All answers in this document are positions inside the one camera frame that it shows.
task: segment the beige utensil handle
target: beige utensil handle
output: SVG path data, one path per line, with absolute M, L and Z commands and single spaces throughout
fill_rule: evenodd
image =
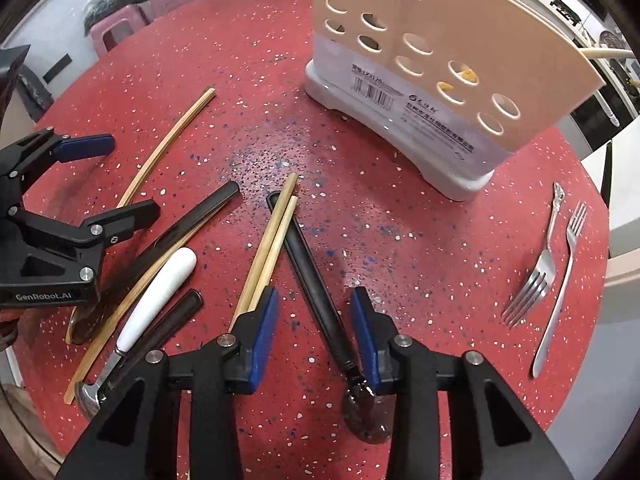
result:
M 244 282 L 244 287 L 242 288 L 242 293 L 240 294 L 240 299 L 238 300 L 238 306 L 236 306 L 234 316 L 231 319 L 229 330 L 234 327 L 238 316 L 240 316 L 240 314 L 244 314 L 249 309 L 249 305 L 254 296 L 255 286 L 260 278 L 262 268 L 264 267 L 269 250 L 271 249 L 271 244 L 273 243 L 278 226 L 281 223 L 280 221 L 282 220 L 282 216 L 284 215 L 287 204 L 289 203 L 289 197 L 291 197 L 293 189 L 296 187 L 297 180 L 298 175 L 296 173 L 291 173 L 284 183 L 284 187 L 280 192 L 276 207 L 273 209 L 273 213 L 271 213 L 271 218 L 269 218 L 267 228 L 264 230 L 262 240 L 260 240 L 260 245 L 255 253 L 254 260 L 251 264 L 251 268 L 249 269 L 249 274 Z
M 581 48 L 579 49 L 587 59 L 607 59 L 610 57 L 635 58 L 636 54 L 623 48 Z
M 284 243 L 284 237 L 287 234 L 287 229 L 289 229 L 289 224 L 291 223 L 291 219 L 293 218 L 293 212 L 296 209 L 297 203 L 297 196 L 292 196 L 289 199 L 287 209 L 284 211 L 284 215 L 282 216 L 282 220 L 280 221 L 280 225 L 278 226 L 278 231 L 276 232 L 275 238 L 273 239 L 273 244 L 271 245 L 271 249 L 269 250 L 269 254 L 264 263 L 264 268 L 260 273 L 258 282 L 255 284 L 254 296 L 251 298 L 251 303 L 249 304 L 247 312 L 252 312 L 256 309 L 256 307 L 258 306 L 258 301 L 260 301 L 260 296 L 262 295 L 262 290 L 265 286 L 269 285 L 271 275 L 273 274 L 273 269 L 275 268 L 276 262 L 278 261 L 278 256 L 280 254 L 282 244 Z
M 178 120 L 178 122 L 175 123 L 174 127 L 171 128 L 169 133 L 166 134 L 165 138 L 160 142 L 160 144 L 158 144 L 154 152 L 149 156 L 146 162 L 142 165 L 142 168 L 140 169 L 138 174 L 131 181 L 131 184 L 129 184 L 129 187 L 127 187 L 127 190 L 124 192 L 124 194 L 122 195 L 122 198 L 118 202 L 118 207 L 129 205 L 135 193 L 138 191 L 142 183 L 148 177 L 149 173 L 151 173 L 151 170 L 158 163 L 158 160 L 160 160 L 160 157 L 169 148 L 171 143 L 174 142 L 174 140 L 180 136 L 180 134 L 184 131 L 184 129 L 187 126 L 189 126 L 191 121 L 194 120 L 196 115 L 199 114 L 200 111 L 207 104 L 209 104 L 209 101 L 211 101 L 215 96 L 216 96 L 215 88 L 210 88 L 209 90 L 204 92 L 204 94 L 200 97 L 200 99 L 198 99 L 196 103 L 191 108 L 189 108 L 187 113 L 185 113 L 180 118 L 180 120 Z
M 94 365 L 95 360 L 98 358 L 98 355 L 100 355 L 100 352 L 107 344 L 107 341 L 116 331 L 118 323 L 127 313 L 127 310 L 129 310 L 131 305 L 135 303 L 140 294 L 144 292 L 146 286 L 151 283 L 151 280 L 153 280 L 155 275 L 160 271 L 162 266 L 171 257 L 171 255 L 174 254 L 175 251 L 177 251 L 185 243 L 187 243 L 193 237 L 193 235 L 196 234 L 201 229 L 201 227 L 203 227 L 203 225 L 206 224 L 207 221 L 209 221 L 209 219 L 212 218 L 212 216 L 215 215 L 219 210 L 220 208 L 204 217 L 197 225 L 193 227 L 193 229 L 191 229 L 191 231 L 189 231 L 180 240 L 173 244 L 171 248 L 169 248 L 167 252 L 165 252 L 162 257 L 153 264 L 153 266 L 149 267 L 149 270 L 142 275 L 142 278 L 140 278 L 136 285 L 134 285 L 133 288 L 129 291 L 129 294 L 126 295 L 124 300 L 122 300 L 113 314 L 111 314 L 109 319 L 107 319 L 100 332 L 98 332 L 97 336 L 91 342 L 89 348 L 86 350 L 82 361 L 80 361 L 78 368 L 69 381 L 69 386 L 66 388 L 66 392 L 63 397 L 65 404 L 71 404 L 73 402 L 74 397 L 76 396 L 76 393 L 74 391 L 76 383 L 84 380 L 86 375 L 89 373 L 89 370 Z

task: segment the ornate fork handle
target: ornate fork handle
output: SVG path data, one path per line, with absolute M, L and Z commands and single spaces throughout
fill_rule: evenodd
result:
M 554 232 L 556 225 L 556 217 L 560 211 L 560 205 L 564 200 L 564 189 L 557 182 L 554 182 L 554 201 L 551 204 L 551 218 L 549 219 L 549 226 L 546 228 L 546 248 L 551 251 L 551 236 Z

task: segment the silver fork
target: silver fork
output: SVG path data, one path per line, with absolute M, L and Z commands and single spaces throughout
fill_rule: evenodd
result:
M 546 228 L 546 247 L 540 253 L 536 266 L 531 271 L 526 283 L 513 301 L 502 311 L 504 322 L 512 327 L 537 303 L 546 296 L 551 284 L 556 278 L 556 264 L 551 255 L 551 235 L 556 225 L 556 217 L 564 199 L 564 189 L 554 182 L 554 201 L 552 203 L 551 218 Z
M 556 329 L 556 325 L 558 324 L 560 311 L 562 310 L 562 302 L 564 301 L 564 294 L 569 283 L 571 269 L 574 266 L 575 247 L 578 243 L 578 237 L 580 236 L 580 231 L 582 231 L 586 218 L 587 206 L 584 202 L 578 202 L 574 214 L 572 214 L 571 219 L 569 220 L 569 225 L 566 228 L 566 241 L 569 244 L 569 263 L 566 267 L 566 273 L 564 274 L 564 280 L 562 280 L 560 292 L 558 292 L 558 299 L 556 300 L 554 309 L 551 311 L 549 323 L 547 324 L 545 333 L 540 341 L 540 346 L 538 346 L 538 350 L 536 350 L 536 356 L 533 358 L 531 375 L 533 375 L 534 378 L 540 375 L 542 367 L 545 364 L 546 354 L 549 352 L 549 345 L 551 345 L 551 339 L 553 337 L 554 330 Z

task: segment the metal spoon head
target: metal spoon head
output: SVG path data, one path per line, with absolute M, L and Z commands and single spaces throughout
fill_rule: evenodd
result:
M 377 396 L 367 381 L 348 385 L 342 397 L 342 418 L 355 436 L 367 444 L 382 444 L 393 428 L 394 396 Z

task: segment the red table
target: red table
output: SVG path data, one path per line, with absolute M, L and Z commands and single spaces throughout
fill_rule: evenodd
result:
M 239 183 L 242 199 L 189 243 L 199 258 L 189 286 L 202 292 L 206 306 L 166 346 L 168 353 L 197 348 L 226 331 L 268 219 L 265 197 L 295 170 L 302 176 L 296 214 L 335 303 L 344 306 L 350 287 L 360 283 L 402 332 L 431 349 L 481 351 L 546 428 L 580 368 L 603 290 L 608 215 L 590 178 L 551 128 L 498 168 L 473 200 L 444 198 L 392 146 L 304 93 L 310 5 L 198 0 L 129 38 L 75 82 L 40 123 L 73 136 L 112 132 L 116 152 L 57 164 L 30 191 L 27 206 L 76 224 L 115 207 L 180 114 L 215 86 L 218 97 L 142 187 L 140 200 L 155 199 L 161 218 L 111 251 L 103 273 L 221 184 Z M 526 324 L 508 330 L 500 311 L 543 247 L 554 180 L 566 191 L 553 242 L 559 276 L 566 267 L 570 208 L 584 200 L 590 211 L 548 362 L 534 381 L 528 371 L 560 279 Z M 340 375 L 284 256 L 273 282 L 282 311 L 266 377 L 254 396 L 236 400 L 246 478 L 382 478 L 388 446 L 366 446 L 342 423 Z M 34 403 L 67 452 L 86 423 L 62 393 L 84 349 L 63 342 L 68 309 L 48 314 L 27 316 L 15 347 Z M 187 413 L 182 421 L 184 474 Z M 449 478 L 446 423 L 442 428 L 442 476 Z

